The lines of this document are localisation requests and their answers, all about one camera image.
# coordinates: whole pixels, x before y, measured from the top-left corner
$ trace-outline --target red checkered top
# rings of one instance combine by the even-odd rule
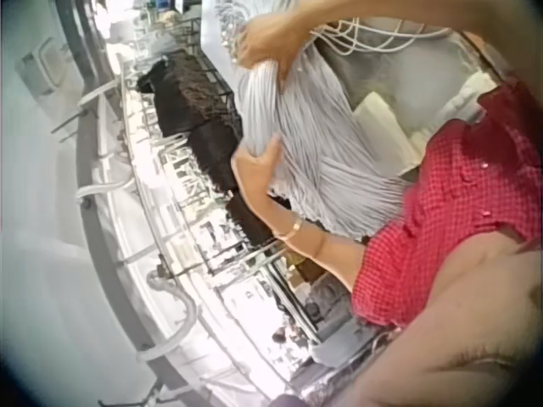
[[[438,269],[463,240],[510,226],[541,234],[543,112],[511,81],[480,98],[476,125],[447,123],[428,143],[403,215],[369,242],[352,293],[353,311],[379,325],[408,325],[424,308]]]

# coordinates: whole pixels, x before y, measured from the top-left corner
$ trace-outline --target hand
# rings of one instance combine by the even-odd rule
[[[281,138],[274,135],[260,157],[253,157],[243,146],[232,156],[232,170],[238,181],[239,191],[253,211],[266,201],[273,172],[281,161],[282,154]]]
[[[292,13],[260,15],[246,25],[238,38],[238,63],[251,69],[263,60],[276,60],[282,91],[294,59],[310,38],[310,30],[300,25]]]

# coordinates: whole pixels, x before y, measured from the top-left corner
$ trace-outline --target bangle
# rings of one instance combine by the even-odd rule
[[[289,233],[287,233],[286,235],[279,235],[278,233],[273,232],[273,235],[275,236],[276,239],[287,242],[288,240],[292,239],[296,235],[296,233],[298,233],[303,223],[304,223],[304,220],[302,218],[297,218]]]

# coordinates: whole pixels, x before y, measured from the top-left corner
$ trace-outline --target white wall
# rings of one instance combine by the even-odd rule
[[[14,66],[62,36],[52,9],[16,0],[2,11],[2,357],[45,405],[138,401],[155,377],[135,361],[93,269],[73,199],[75,144],[59,144],[69,131],[50,134],[75,112],[81,77],[72,63],[63,89],[38,104]]]

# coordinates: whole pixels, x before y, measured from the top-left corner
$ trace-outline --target bracelet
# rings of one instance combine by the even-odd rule
[[[292,230],[289,233],[287,233],[286,235],[279,235],[273,232],[273,235],[275,236],[276,239],[287,242],[288,240],[292,239],[296,235],[296,233],[298,233],[303,223],[304,223],[304,220],[302,218],[298,218],[294,222],[294,225],[292,226]]]

